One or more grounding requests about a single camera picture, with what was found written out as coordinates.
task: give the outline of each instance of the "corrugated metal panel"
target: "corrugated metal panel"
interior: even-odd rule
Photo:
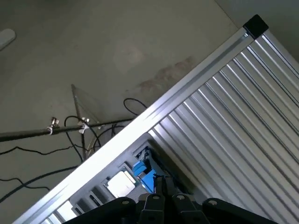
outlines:
[[[206,197],[298,223],[298,64],[276,42],[258,38],[149,133]]]

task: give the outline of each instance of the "gray floor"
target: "gray floor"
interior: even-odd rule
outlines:
[[[155,101],[228,39],[236,26],[213,0],[4,0],[0,30],[16,40],[0,52],[0,132],[45,128],[75,114],[71,84],[99,121],[131,116],[125,97]],[[69,146],[64,134],[5,142],[48,152]],[[73,150],[41,156],[15,151],[0,157],[0,178],[27,181],[73,166]],[[67,172],[31,186],[53,188]],[[0,182],[0,196],[19,185]],[[22,189],[0,204],[11,223],[46,193]]]
[[[216,0],[218,5],[241,27],[248,18],[259,14],[270,31],[299,61],[298,0]]]

